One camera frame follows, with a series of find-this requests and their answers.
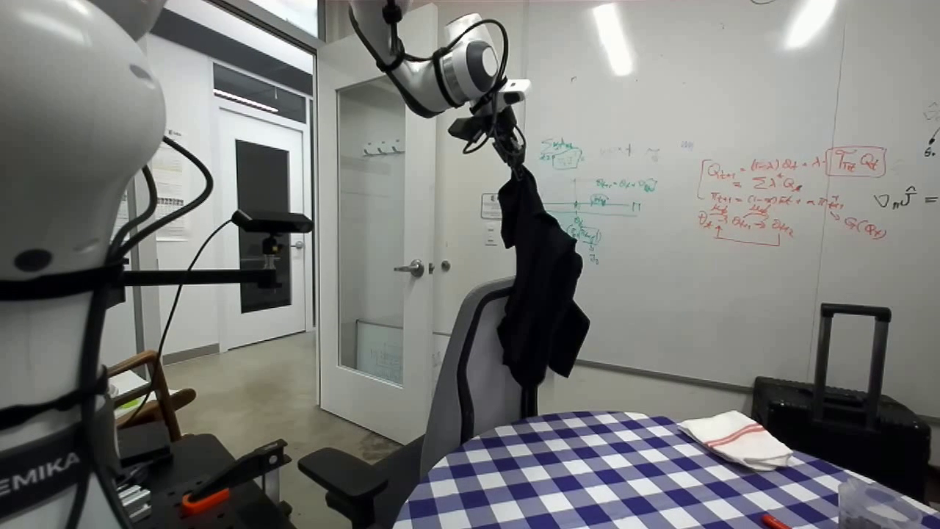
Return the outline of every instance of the office chair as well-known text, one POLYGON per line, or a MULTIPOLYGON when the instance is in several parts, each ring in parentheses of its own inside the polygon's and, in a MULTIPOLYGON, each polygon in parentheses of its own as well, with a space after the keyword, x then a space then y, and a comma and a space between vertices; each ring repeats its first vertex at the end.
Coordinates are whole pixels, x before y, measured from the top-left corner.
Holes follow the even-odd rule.
POLYGON ((421 476, 480 433, 521 420, 521 386, 502 366, 496 327, 506 316, 511 279, 465 298, 436 386, 427 435, 377 464, 342 451, 317 451, 296 468, 325 488, 325 507, 352 529, 392 526, 421 476))

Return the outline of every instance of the black suitcase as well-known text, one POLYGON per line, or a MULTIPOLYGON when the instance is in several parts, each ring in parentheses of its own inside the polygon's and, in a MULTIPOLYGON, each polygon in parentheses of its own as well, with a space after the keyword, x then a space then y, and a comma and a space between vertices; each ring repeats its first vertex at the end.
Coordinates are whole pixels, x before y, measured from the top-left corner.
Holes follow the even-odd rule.
POLYGON ((751 417, 793 451, 872 476, 907 498, 925 498, 931 430, 911 410, 881 395, 891 308, 823 302, 817 380, 756 380, 751 417), (876 319, 870 392, 828 389, 835 316, 876 319))

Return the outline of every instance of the blue checkered tablecloth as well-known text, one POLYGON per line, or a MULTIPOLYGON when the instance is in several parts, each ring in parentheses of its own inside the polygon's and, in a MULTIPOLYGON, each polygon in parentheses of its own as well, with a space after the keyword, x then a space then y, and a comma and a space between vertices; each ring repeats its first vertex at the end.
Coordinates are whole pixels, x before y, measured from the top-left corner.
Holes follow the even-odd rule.
POLYGON ((666 417, 546 416, 468 440, 399 511, 408 526, 838 526, 845 470, 795 452, 756 474, 706 452, 666 417))

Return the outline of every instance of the black cloth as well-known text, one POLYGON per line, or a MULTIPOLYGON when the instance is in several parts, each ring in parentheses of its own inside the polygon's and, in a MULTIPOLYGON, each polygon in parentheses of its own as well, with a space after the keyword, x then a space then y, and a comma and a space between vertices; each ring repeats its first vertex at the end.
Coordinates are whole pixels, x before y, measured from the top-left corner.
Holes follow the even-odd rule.
POLYGON ((543 210, 534 176, 518 166, 500 188, 502 241, 518 251, 518 279, 500 324, 506 366, 522 389, 537 389, 552 368, 571 376, 591 320, 575 305, 582 257, 543 210))

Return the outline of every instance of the cable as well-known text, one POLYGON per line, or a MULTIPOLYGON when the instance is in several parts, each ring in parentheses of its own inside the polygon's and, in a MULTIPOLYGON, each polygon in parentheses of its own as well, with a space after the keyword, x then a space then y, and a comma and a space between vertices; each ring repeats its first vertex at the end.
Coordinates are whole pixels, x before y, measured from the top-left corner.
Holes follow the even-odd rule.
POLYGON ((139 219, 127 222, 127 224, 117 230, 117 236, 114 236, 114 241, 112 241, 112 247, 110 247, 110 257, 112 257, 112 260, 121 257, 117 251, 121 251, 123 238, 127 238, 135 226, 142 226, 146 219, 154 219, 154 213, 155 213, 155 183, 154 183, 154 173, 151 173, 146 166, 143 166, 142 170, 143 170, 143 183, 146 183, 146 197, 151 197, 151 204, 146 204, 146 210, 143 210, 139 219))
POLYGON ((176 152, 183 152, 190 166, 196 166, 196 170, 201 170, 204 179, 206 179, 206 188, 204 188, 201 197, 193 197, 190 204, 179 205, 176 213, 170 213, 170 214, 154 222, 151 226, 143 226, 142 233, 135 233, 127 244, 121 244, 117 257, 127 257, 132 247, 139 247, 139 244, 142 244, 143 238, 151 238, 155 230, 161 230, 161 226, 174 224, 176 219, 201 210, 201 205, 208 201, 211 188, 215 188, 215 179, 211 179, 208 167, 206 167, 193 152, 189 152, 183 145, 176 145, 176 142, 168 138, 168 135, 164 135, 164 145, 170 145, 170 148, 174 148, 176 152))
MULTIPOLYGON (((218 233, 223 233, 229 224, 233 224, 233 222, 223 222, 218 230, 208 233, 208 238, 201 244, 196 257, 189 261, 184 272, 193 272, 193 269, 196 269, 196 261, 201 261, 201 257, 206 254, 206 247, 211 244, 211 238, 215 238, 218 233)), ((174 327, 174 319, 176 319, 179 294, 183 294, 183 285, 176 285, 176 294, 174 294, 174 302, 170 302, 170 316, 168 316, 164 329, 161 329, 161 335, 158 335, 155 361, 164 357, 164 345, 168 345, 168 335, 170 335, 170 327, 174 327)), ((143 407, 146 407, 146 395, 142 398, 139 410, 127 417, 127 423, 132 423, 132 420, 143 411, 143 407)))

